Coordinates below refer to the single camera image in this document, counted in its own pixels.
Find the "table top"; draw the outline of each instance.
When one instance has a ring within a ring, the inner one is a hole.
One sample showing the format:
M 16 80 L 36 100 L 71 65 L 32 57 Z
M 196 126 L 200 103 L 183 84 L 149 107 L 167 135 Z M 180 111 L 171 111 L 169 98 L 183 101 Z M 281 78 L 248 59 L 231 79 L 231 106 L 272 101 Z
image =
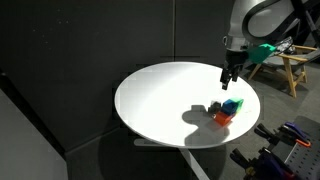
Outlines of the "table top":
M 168 62 L 143 68 L 127 77 L 115 94 L 122 121 L 153 142 L 200 149 L 234 140 L 256 123 L 260 102 L 240 77 L 228 90 L 220 83 L 222 69 L 194 62 Z M 244 100 L 241 111 L 226 126 L 207 112 L 212 101 Z

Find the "table leg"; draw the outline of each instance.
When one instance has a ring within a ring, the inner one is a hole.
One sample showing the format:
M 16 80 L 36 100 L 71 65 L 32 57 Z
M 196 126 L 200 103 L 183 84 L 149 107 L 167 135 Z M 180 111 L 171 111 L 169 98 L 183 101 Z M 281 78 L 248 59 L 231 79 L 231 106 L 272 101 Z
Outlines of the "table leg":
M 184 159 L 188 162 L 193 172 L 197 175 L 199 180 L 210 180 L 207 174 L 203 171 L 197 160 L 193 157 L 188 149 L 179 149 Z
M 134 145 L 136 146 L 147 146 L 147 147 L 166 147 L 161 144 L 149 141 L 147 139 L 139 138 L 134 140 Z M 210 180 L 207 174 L 203 171 L 197 160 L 193 157 L 188 149 L 179 149 L 184 159 L 188 162 L 189 166 L 196 174 L 199 180 Z

